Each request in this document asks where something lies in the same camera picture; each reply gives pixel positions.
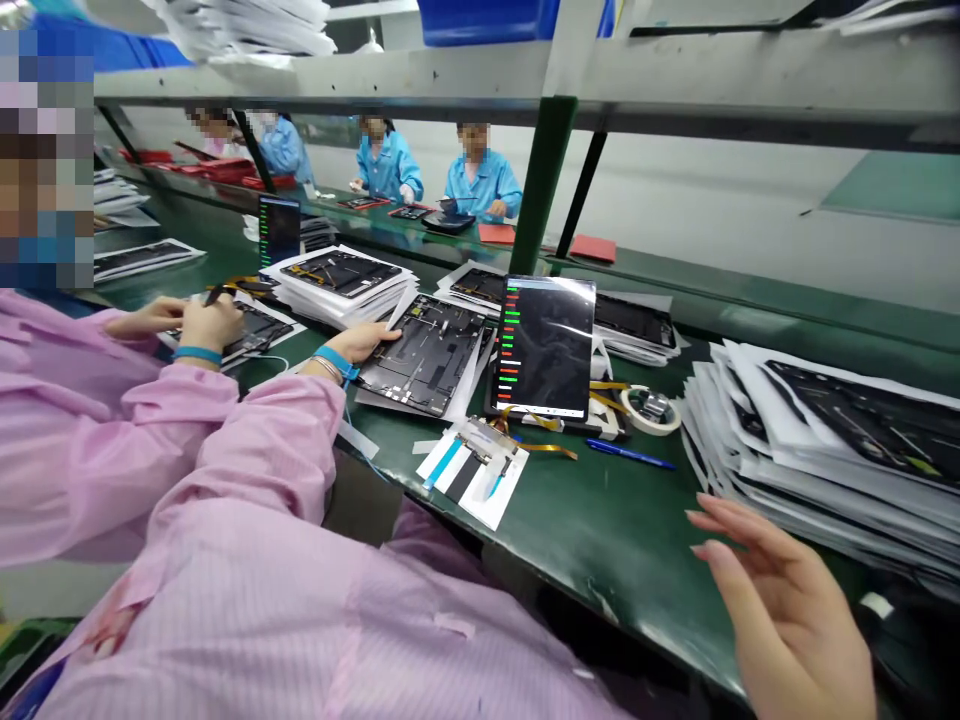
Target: blue anti-static wrist strap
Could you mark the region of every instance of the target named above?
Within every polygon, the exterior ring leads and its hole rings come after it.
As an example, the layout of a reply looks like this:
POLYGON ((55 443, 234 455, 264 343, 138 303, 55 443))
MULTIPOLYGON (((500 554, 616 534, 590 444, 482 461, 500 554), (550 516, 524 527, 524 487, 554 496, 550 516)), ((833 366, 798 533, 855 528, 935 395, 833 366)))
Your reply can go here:
POLYGON ((220 353, 216 353, 213 350, 207 350, 206 348, 193 347, 192 345, 181 346, 173 354, 174 360, 176 360, 178 357, 195 357, 198 360, 206 360, 214 365, 219 365, 223 362, 223 355, 220 353))
POLYGON ((333 365, 340 372, 344 381, 346 382, 355 380, 357 375, 360 374, 360 368, 354 367, 348 363, 340 353, 338 353, 336 350, 331 350, 326 345, 318 349, 313 356, 322 357, 328 363, 333 365))

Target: green workbench surface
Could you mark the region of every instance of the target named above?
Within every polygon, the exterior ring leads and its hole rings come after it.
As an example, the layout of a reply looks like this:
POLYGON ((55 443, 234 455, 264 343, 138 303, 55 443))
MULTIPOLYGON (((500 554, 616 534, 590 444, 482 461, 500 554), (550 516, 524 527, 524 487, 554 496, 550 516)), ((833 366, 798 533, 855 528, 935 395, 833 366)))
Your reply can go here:
MULTIPOLYGON (((236 212, 172 193, 155 196, 149 207, 161 228, 116 231, 96 238, 98 251, 130 247, 175 237, 208 255, 169 269, 123 278, 98 286, 108 301, 135 309, 160 294, 177 297, 202 291, 232 275, 252 274, 257 247, 242 235, 236 212)), ((348 237, 344 240, 351 244, 348 237)), ((449 246, 457 265, 472 250, 469 241, 449 246)), ((446 274, 444 268, 404 261, 395 248, 369 250, 372 255, 410 267, 429 291, 446 274)), ((310 331, 278 345, 276 354, 291 363, 308 357, 327 336, 306 321, 310 331)), ((614 360, 618 380, 652 386, 669 396, 682 392, 690 363, 705 359, 706 343, 692 347, 667 368, 642 368, 614 360)), ((272 377, 275 361, 251 360, 238 369, 244 389, 272 377)), ((481 392, 471 404, 479 414, 481 392)), ((513 426, 525 442, 562 442, 578 461, 560 454, 534 453, 499 529, 489 529, 436 491, 425 492, 416 476, 422 456, 411 455, 414 442, 437 439, 444 424, 401 412, 358 406, 349 409, 354 426, 380 446, 374 464, 392 482, 425 500, 488 542, 501 545, 550 583, 605 616, 623 630, 664 650, 721 687, 741 695, 730 622, 709 570, 691 554, 690 545, 705 534, 686 520, 695 506, 697 480, 679 434, 668 438, 635 434, 629 447, 678 467, 668 472, 595 452, 577 436, 557 436, 541 428, 513 426)), ((863 589, 864 570, 845 558, 825 553, 848 596, 863 589)))
MULTIPOLYGON (((126 164, 118 171, 147 183, 147 192, 163 188, 215 206, 258 212, 258 193, 252 190, 126 164)), ((476 227, 447 237, 427 232, 418 221, 389 217, 393 206, 347 210, 336 203, 355 194, 333 188, 321 191, 333 193, 334 199, 308 200, 299 188, 280 194, 300 200, 305 213, 328 216, 358 249, 389 248, 395 258, 405 259, 401 264, 430 265, 442 270, 439 276, 467 260, 502 269, 509 266, 510 248, 482 244, 476 227)), ((671 312, 685 334, 764 345, 814 362, 960 395, 960 315, 857 298, 626 248, 617 250, 613 265, 559 260, 542 248, 536 272, 595 280, 606 290, 672 295, 671 312)))

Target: tablet screen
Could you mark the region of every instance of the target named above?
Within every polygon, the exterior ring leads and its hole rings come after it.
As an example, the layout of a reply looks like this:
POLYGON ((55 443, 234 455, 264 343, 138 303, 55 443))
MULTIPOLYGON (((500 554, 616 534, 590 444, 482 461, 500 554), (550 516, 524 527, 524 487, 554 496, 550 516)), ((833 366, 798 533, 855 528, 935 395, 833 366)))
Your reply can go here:
POLYGON ((300 203, 260 196, 260 268, 300 254, 300 203))
POLYGON ((506 277, 490 383, 494 407, 586 417, 596 295, 586 280, 506 277))

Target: bracelet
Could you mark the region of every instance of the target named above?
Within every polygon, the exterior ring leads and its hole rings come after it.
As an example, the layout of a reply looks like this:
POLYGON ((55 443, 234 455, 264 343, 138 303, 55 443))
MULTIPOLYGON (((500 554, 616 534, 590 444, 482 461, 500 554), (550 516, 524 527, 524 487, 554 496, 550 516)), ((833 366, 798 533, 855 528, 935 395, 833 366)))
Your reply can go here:
POLYGON ((206 360, 208 363, 212 363, 217 367, 220 366, 220 363, 223 362, 223 355, 213 350, 207 350, 206 348, 193 347, 192 345, 181 345, 177 351, 173 354, 173 359, 181 357, 192 357, 197 360, 206 360))
POLYGON ((318 363, 320 363, 320 365, 323 366, 323 369, 330 373, 330 376, 333 378, 334 382, 337 383, 337 385, 343 385, 343 373, 337 370, 325 358, 314 355, 313 360, 316 360, 318 363))
POLYGON ((343 380, 355 380, 360 370, 348 363, 344 357, 336 350, 324 345, 319 348, 313 356, 320 360, 326 360, 331 367, 335 368, 343 380))

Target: blue bin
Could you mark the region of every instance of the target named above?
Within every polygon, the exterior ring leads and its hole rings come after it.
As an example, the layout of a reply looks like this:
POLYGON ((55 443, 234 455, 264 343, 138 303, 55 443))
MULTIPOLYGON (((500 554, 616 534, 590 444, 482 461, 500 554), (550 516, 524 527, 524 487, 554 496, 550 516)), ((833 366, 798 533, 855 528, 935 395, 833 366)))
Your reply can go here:
MULTIPOLYGON (((560 0, 420 0, 429 47, 552 40, 560 0)), ((610 37, 614 2, 606 0, 597 37, 610 37)))

